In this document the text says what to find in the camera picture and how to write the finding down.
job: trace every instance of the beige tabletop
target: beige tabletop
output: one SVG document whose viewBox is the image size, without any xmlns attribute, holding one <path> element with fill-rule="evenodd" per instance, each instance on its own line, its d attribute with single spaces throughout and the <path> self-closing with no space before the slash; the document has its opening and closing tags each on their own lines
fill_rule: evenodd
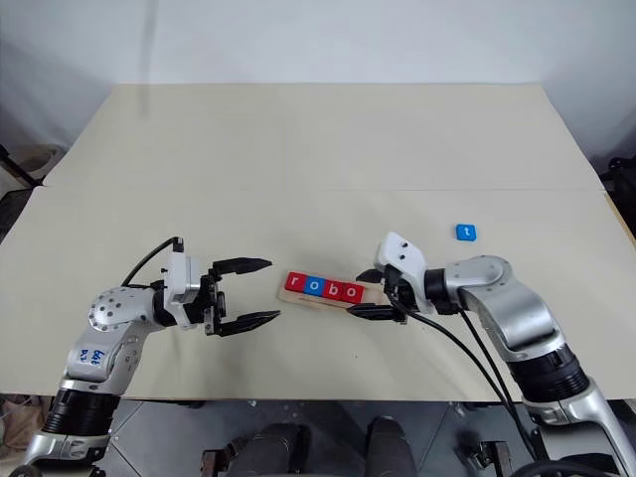
<svg viewBox="0 0 636 477">
<path fill-rule="evenodd" d="M 223 289 L 229 314 L 282 314 L 229 338 L 151 335 L 129 396 L 493 399 L 420 324 L 277 300 L 288 269 L 352 279 L 390 230 L 433 266 L 508 258 L 606 395 L 636 396 L 613 371 L 636 358 L 636 253 L 537 85 L 116 87 L 0 244 L 1 391 L 54 393 L 93 296 L 179 235 L 203 263 L 271 259 Z"/>
</svg>

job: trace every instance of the black cable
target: black cable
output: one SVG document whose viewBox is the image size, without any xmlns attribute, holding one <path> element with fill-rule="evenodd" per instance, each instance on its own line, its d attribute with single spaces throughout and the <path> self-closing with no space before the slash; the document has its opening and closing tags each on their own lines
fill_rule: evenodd
<svg viewBox="0 0 636 477">
<path fill-rule="evenodd" d="M 463 351 L 468 356 L 468 358 L 471 359 L 471 361 L 475 364 L 475 366 L 477 368 L 479 368 L 479 371 L 481 371 L 481 374 L 484 375 L 484 378 L 486 378 L 486 381 L 488 382 L 490 387 L 493 389 L 493 391 L 497 395 L 497 398 L 499 398 L 499 400 L 504 405 L 504 407 L 506 409 L 508 409 L 508 403 L 506 402 L 506 398 L 504 397 L 504 395 L 502 395 L 501 391 L 499 391 L 499 388 L 497 388 L 497 385 L 495 384 L 495 382 L 493 381 L 491 376 L 488 374 L 488 371 L 486 370 L 486 368 L 484 368 L 484 365 L 481 364 L 479 359 L 473 354 L 472 351 L 470 351 L 468 349 L 468 347 L 466 345 L 464 345 L 461 342 L 461 340 L 459 338 L 457 338 L 455 335 L 453 335 L 450 331 L 448 331 L 446 328 L 441 326 L 439 323 L 435 323 L 434 321 L 429 320 L 428 318 L 426 318 L 423 315 L 420 315 L 418 313 L 415 313 L 413 311 L 410 311 L 410 310 L 406 309 L 404 306 L 402 306 L 401 303 L 399 303 L 398 301 L 394 300 L 393 298 L 389 297 L 389 301 L 391 302 L 391 305 L 394 308 L 396 308 L 398 311 L 401 311 L 402 313 L 407 314 L 411 318 L 413 318 L 413 319 L 415 319 L 415 320 L 417 320 L 417 321 L 419 321 L 419 322 L 421 322 L 421 323 L 423 323 L 425 325 L 428 325 L 431 328 L 434 328 L 435 330 L 437 330 L 441 334 L 443 334 L 446 338 L 448 338 L 450 341 L 452 341 L 455 345 L 457 345 L 461 349 L 461 351 Z"/>
<path fill-rule="evenodd" d="M 172 244 L 176 239 L 178 239 L 178 237 L 168 238 L 166 241 L 164 241 L 163 243 L 155 247 L 150 253 L 144 256 L 141 259 L 141 261 L 137 263 L 135 267 L 130 271 L 130 273 L 128 273 L 128 276 L 124 278 L 124 280 L 121 282 L 121 286 L 128 286 L 128 284 L 130 283 L 130 280 L 132 280 L 132 278 L 137 274 L 137 272 L 141 269 L 143 265 L 148 263 L 153 256 L 155 256 L 161 250 L 166 248 L 168 245 Z"/>
<path fill-rule="evenodd" d="M 607 477 L 607 474 L 600 470 L 566 460 L 538 460 L 517 469 L 511 477 L 535 477 L 536 475 L 556 472 L 579 475 L 580 477 Z"/>
<path fill-rule="evenodd" d="M 521 435 L 521 438 L 524 441 L 524 445 L 528 449 L 528 453 L 531 455 L 533 460 L 537 460 L 537 453 L 535 452 L 535 448 L 533 447 L 532 441 L 530 437 L 528 436 L 528 432 L 526 431 L 526 429 L 524 428 L 524 425 L 521 422 L 521 418 L 519 417 L 519 413 L 517 412 L 515 403 L 513 402 L 513 399 L 510 396 L 510 392 L 508 391 L 506 382 L 504 381 L 503 377 L 501 376 L 501 373 L 499 372 L 499 368 L 497 368 L 497 365 L 495 364 L 495 360 L 493 360 L 493 357 L 488 351 L 488 348 L 486 348 L 484 341 L 481 339 L 481 337 L 477 333 L 477 330 L 475 329 L 472 322 L 470 321 L 470 318 L 468 318 L 468 315 L 466 314 L 466 312 L 460 308 L 459 314 L 464 319 L 464 323 L 466 323 L 466 326 L 470 330 L 470 333 L 473 335 L 473 338 L 479 345 L 481 352 L 486 357 L 486 361 L 488 361 L 490 368 L 493 370 L 493 373 L 495 374 L 495 378 L 497 379 L 497 382 L 499 383 L 499 386 L 504 396 L 506 397 L 506 401 L 508 402 L 508 412 L 510 413 L 510 416 L 515 422 L 515 425 L 517 426 L 517 430 L 519 430 L 519 435 Z"/>
</svg>

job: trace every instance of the black joint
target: black joint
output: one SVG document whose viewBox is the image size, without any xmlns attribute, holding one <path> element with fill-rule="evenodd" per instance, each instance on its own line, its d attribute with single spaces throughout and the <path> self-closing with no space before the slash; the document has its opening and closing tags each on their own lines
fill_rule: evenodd
<svg viewBox="0 0 636 477">
<path fill-rule="evenodd" d="M 435 308 L 450 304 L 450 297 L 446 289 L 446 272 L 443 268 L 427 270 L 424 274 L 424 293 L 433 302 Z"/>
<path fill-rule="evenodd" d="M 161 285 L 162 287 L 152 295 L 152 309 L 154 311 L 155 321 L 167 328 L 169 326 L 175 326 L 177 320 L 172 316 L 172 313 L 163 307 L 163 281 L 161 281 Z"/>
<path fill-rule="evenodd" d="M 392 265 L 385 266 L 385 294 L 393 295 L 397 292 L 401 271 Z"/>
<path fill-rule="evenodd" d="M 508 367 L 524 398 L 532 402 L 571 398 L 589 386 L 589 378 L 567 345 L 539 358 L 510 362 Z"/>
<path fill-rule="evenodd" d="M 119 396 L 61 389 L 42 430 L 53 434 L 107 435 L 118 405 Z"/>
</svg>

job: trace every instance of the blue letter block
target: blue letter block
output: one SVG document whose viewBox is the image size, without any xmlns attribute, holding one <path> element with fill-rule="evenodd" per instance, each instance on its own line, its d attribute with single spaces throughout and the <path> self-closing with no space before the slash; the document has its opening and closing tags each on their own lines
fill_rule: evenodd
<svg viewBox="0 0 636 477">
<path fill-rule="evenodd" d="M 477 239 L 477 231 L 471 224 L 457 224 L 455 235 L 458 240 L 475 241 Z"/>
<path fill-rule="evenodd" d="M 322 291 L 325 289 L 325 281 L 324 278 L 308 276 L 303 293 L 306 295 L 322 296 Z"/>
</svg>

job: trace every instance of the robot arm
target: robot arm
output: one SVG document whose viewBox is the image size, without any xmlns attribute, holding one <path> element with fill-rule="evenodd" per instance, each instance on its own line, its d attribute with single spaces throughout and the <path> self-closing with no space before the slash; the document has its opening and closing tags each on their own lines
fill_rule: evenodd
<svg viewBox="0 0 636 477">
<path fill-rule="evenodd" d="M 91 463 L 104 455 L 112 414 L 141 360 L 146 337 L 170 326 L 191 329 L 198 324 L 204 325 L 207 335 L 228 336 L 271 321 L 279 311 L 223 322 L 225 295 L 219 290 L 224 274 L 249 273 L 269 265 L 260 258 L 233 258 L 216 261 L 201 274 L 199 263 L 184 254 L 183 241 L 174 238 L 163 280 L 100 293 L 88 308 L 85 331 L 69 352 L 47 420 L 29 444 L 25 466 L 55 467 L 47 475 L 56 475 L 62 463 L 65 472 L 85 470 L 82 475 L 92 475 L 88 474 L 94 470 Z M 31 475 L 26 472 L 18 468 L 14 474 Z"/>
<path fill-rule="evenodd" d="M 540 426 L 549 457 L 564 457 L 600 432 L 619 474 L 636 476 L 634 450 L 600 389 L 583 372 L 546 303 L 515 278 L 508 261 L 482 255 L 427 269 L 417 247 L 390 233 L 380 245 L 376 269 L 381 274 L 375 279 L 372 272 L 362 278 L 383 277 L 385 291 L 409 309 L 453 314 L 461 308 L 479 316 Z M 362 307 L 361 315 L 355 308 L 358 316 L 369 312 Z"/>
</svg>

